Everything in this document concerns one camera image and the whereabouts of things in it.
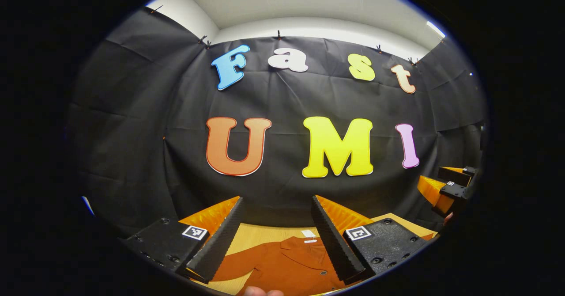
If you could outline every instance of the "finger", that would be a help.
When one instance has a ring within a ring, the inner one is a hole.
[[[449,221],[450,218],[452,218],[453,216],[453,212],[450,213],[448,216],[446,216],[445,220],[444,220],[444,225]]]
[[[261,288],[254,287],[254,286],[248,286],[245,289],[244,296],[266,296],[266,293]]]
[[[267,296],[284,296],[284,293],[281,292],[280,290],[271,290],[270,292],[267,292]]]

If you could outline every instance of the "orange shirt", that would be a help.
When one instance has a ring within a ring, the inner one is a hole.
[[[248,286],[288,296],[309,296],[351,286],[337,278],[321,239],[297,238],[263,243],[226,256],[213,281],[232,280],[253,271],[237,296]]]

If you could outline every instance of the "blue letter f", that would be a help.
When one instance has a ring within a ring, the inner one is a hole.
[[[220,76],[218,90],[221,91],[244,77],[243,72],[236,72],[235,66],[237,65],[240,68],[245,66],[245,57],[238,53],[249,52],[249,50],[250,49],[247,45],[240,45],[212,61],[212,65],[216,67],[218,75]]]

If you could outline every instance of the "ceiling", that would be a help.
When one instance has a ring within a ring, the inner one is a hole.
[[[428,18],[405,0],[194,0],[220,29],[256,20],[319,17],[387,30],[432,49],[438,35]]]

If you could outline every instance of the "letter u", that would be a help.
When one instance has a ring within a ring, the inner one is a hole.
[[[265,132],[271,121],[265,118],[249,118],[244,125],[249,129],[248,154],[245,159],[235,161],[228,157],[230,131],[237,121],[229,117],[213,117],[206,126],[210,130],[206,146],[206,161],[218,173],[243,177],[257,171],[263,161]]]

